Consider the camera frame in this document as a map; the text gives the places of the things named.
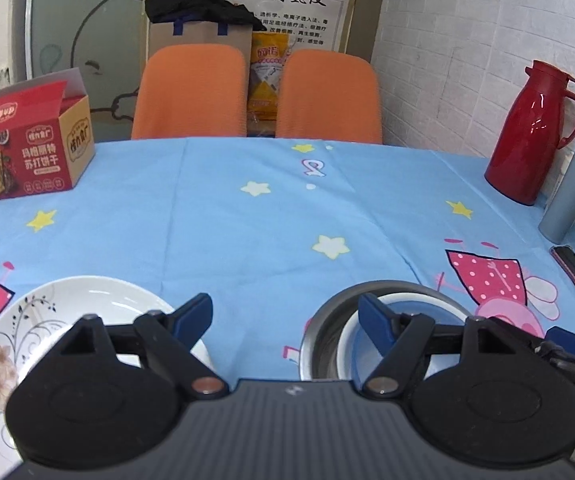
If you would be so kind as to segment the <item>stainless steel bowl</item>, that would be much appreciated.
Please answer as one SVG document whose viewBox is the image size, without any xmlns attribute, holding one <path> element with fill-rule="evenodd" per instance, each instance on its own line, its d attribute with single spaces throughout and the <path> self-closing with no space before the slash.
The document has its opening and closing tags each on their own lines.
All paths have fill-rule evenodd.
<svg viewBox="0 0 575 480">
<path fill-rule="evenodd" d="M 327 300 L 309 320 L 301 349 L 299 349 L 298 374 L 301 380 L 346 379 L 348 367 L 336 359 L 342 330 L 357 312 L 358 298 L 362 294 L 374 294 L 384 304 L 393 300 L 384 299 L 391 294 L 417 294 L 431 298 L 431 304 L 438 304 L 440 310 L 463 322 L 470 313 L 457 301 L 437 290 L 410 282 L 381 280 L 368 281 L 347 287 Z"/>
</svg>

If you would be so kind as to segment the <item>red cracker box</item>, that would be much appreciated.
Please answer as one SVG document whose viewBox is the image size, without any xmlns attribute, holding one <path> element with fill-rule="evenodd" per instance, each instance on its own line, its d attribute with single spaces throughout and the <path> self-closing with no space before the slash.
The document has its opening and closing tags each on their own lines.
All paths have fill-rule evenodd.
<svg viewBox="0 0 575 480">
<path fill-rule="evenodd" d="M 0 200 L 70 190 L 94 154 L 77 67 L 0 90 Z"/>
</svg>

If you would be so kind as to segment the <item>white floral oval plate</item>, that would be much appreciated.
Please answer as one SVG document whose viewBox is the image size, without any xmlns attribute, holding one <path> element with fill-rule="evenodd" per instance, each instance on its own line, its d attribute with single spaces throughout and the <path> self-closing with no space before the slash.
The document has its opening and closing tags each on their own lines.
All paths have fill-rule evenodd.
<svg viewBox="0 0 575 480">
<path fill-rule="evenodd" d="M 173 312 L 192 297 L 184 290 L 158 296 L 136 284 L 107 276 L 60 278 L 12 299 L 0 315 L 0 477 L 20 456 L 4 420 L 12 390 L 72 325 L 86 313 L 105 324 L 127 324 L 150 310 Z"/>
</svg>

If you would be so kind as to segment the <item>brown cardboard box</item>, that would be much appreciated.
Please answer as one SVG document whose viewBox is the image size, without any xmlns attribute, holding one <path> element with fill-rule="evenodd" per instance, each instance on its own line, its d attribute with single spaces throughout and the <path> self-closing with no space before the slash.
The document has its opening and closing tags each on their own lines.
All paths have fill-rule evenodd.
<svg viewBox="0 0 575 480">
<path fill-rule="evenodd" d="M 176 44 L 222 44 L 240 50 L 245 61 L 250 62 L 252 33 L 250 25 L 197 21 L 151 24 L 146 57 L 150 58 L 158 50 Z"/>
</svg>

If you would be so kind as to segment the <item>right orange chair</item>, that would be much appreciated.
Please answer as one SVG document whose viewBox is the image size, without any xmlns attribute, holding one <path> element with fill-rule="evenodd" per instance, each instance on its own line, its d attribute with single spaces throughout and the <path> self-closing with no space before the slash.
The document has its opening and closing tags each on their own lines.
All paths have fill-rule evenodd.
<svg viewBox="0 0 575 480">
<path fill-rule="evenodd" d="M 381 144 L 376 73 L 363 58 L 304 49 L 284 64 L 276 136 Z"/>
</svg>

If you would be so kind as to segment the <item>orange chair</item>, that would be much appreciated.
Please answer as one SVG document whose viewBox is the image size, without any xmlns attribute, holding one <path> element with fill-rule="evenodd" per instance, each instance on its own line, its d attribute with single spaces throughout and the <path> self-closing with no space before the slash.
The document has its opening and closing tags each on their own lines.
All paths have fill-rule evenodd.
<svg viewBox="0 0 575 480">
<path fill-rule="evenodd" d="M 376 73 L 363 58 L 304 49 L 284 64 L 276 136 L 381 144 Z"/>
<path fill-rule="evenodd" d="M 178 44 L 158 50 L 143 70 L 130 137 L 245 136 L 246 81 L 236 48 Z"/>
</svg>

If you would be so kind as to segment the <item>white poster with chinese text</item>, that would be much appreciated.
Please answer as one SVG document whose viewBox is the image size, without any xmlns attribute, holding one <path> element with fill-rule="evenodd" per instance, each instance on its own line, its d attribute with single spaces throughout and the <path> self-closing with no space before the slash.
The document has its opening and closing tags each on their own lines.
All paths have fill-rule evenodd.
<svg viewBox="0 0 575 480">
<path fill-rule="evenodd" d="M 285 32 L 295 49 L 343 52 L 355 0 L 227 0 L 243 4 L 271 32 Z"/>
</svg>

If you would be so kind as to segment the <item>blue cartoon pig tablecloth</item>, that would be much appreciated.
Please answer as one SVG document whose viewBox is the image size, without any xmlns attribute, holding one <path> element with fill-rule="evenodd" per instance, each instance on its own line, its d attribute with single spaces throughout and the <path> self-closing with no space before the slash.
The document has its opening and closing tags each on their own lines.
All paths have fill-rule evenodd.
<svg viewBox="0 0 575 480">
<path fill-rule="evenodd" d="M 402 280 L 475 302 L 448 250 L 517 260 L 545 327 L 575 332 L 575 287 L 540 207 L 497 193 L 485 159 L 274 139 L 102 143 L 74 188 L 0 202 L 0 283 L 22 297 L 74 275 L 137 284 L 172 306 L 214 300 L 217 372 L 292 379 L 312 315 L 358 283 Z"/>
</svg>

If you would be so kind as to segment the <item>glass door with cartoon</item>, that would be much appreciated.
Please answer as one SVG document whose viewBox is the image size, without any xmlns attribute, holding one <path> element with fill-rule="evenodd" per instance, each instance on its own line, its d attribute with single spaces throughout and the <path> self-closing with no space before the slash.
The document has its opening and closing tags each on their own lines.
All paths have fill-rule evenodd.
<svg viewBox="0 0 575 480">
<path fill-rule="evenodd" d="M 94 139 L 127 140 L 143 59 L 143 0 L 26 0 L 26 73 L 76 68 Z"/>
</svg>

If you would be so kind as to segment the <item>red thermos jug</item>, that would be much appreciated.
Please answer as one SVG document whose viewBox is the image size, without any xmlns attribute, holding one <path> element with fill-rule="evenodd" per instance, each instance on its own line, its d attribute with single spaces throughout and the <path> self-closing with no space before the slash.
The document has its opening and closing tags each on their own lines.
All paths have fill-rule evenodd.
<svg viewBox="0 0 575 480">
<path fill-rule="evenodd" d="M 538 60 L 525 73 L 528 79 L 505 118 L 485 179 L 510 200 L 531 206 L 555 153 L 575 139 L 575 126 L 563 134 L 565 102 L 575 102 L 567 85 L 575 84 L 575 77 Z"/>
</svg>

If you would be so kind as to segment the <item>black cloth on box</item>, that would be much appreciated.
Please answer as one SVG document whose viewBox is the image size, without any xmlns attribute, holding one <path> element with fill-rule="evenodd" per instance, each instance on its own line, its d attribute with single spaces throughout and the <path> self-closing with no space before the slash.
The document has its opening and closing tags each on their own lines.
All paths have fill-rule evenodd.
<svg viewBox="0 0 575 480">
<path fill-rule="evenodd" d="M 251 26 L 254 32 L 267 30 L 263 22 L 246 6 L 227 0 L 144 0 L 144 10 L 152 24 L 212 22 Z"/>
</svg>

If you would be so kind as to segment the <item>left orange chair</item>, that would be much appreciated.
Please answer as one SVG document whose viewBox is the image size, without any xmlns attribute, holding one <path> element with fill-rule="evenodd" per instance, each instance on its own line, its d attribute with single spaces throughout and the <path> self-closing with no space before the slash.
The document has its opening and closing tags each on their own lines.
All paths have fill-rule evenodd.
<svg viewBox="0 0 575 480">
<path fill-rule="evenodd" d="M 236 48 L 178 44 L 158 50 L 143 70 L 130 137 L 245 136 L 246 81 Z"/>
</svg>

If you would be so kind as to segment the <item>yellow snack bag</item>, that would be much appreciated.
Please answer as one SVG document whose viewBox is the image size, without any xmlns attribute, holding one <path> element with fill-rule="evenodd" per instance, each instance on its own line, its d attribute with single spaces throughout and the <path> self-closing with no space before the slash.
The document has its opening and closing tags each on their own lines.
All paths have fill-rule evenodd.
<svg viewBox="0 0 575 480">
<path fill-rule="evenodd" d="M 248 115 L 259 122 L 277 117 L 282 70 L 289 54 L 286 32 L 253 32 Z"/>
</svg>

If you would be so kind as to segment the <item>white ribbed bowl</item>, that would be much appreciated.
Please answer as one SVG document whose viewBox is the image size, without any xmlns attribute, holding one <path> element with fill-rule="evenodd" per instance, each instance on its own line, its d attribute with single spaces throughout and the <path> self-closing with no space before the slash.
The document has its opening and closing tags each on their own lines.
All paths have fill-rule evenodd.
<svg viewBox="0 0 575 480">
<path fill-rule="evenodd" d="M 392 292 L 379 299 L 397 314 L 426 314 L 438 324 L 464 324 L 469 316 L 463 307 L 449 298 L 426 296 L 420 292 Z M 359 324 L 355 312 L 345 324 L 336 351 L 338 377 L 351 379 L 360 386 L 381 362 L 382 356 Z"/>
</svg>

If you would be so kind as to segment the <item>blue translucent plastic bowl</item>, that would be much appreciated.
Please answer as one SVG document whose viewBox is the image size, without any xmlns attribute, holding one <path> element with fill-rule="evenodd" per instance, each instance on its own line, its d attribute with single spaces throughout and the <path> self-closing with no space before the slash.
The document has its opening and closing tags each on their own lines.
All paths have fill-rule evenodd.
<svg viewBox="0 0 575 480">
<path fill-rule="evenodd" d="M 434 318 L 437 325 L 462 326 L 469 315 L 447 300 L 420 292 L 392 292 L 379 297 L 379 300 L 395 314 L 424 314 Z M 349 378 L 356 386 L 361 386 L 391 350 L 394 341 L 383 316 L 378 314 L 375 322 L 363 325 L 359 311 L 356 311 L 345 324 L 338 341 L 336 365 L 339 377 Z"/>
</svg>

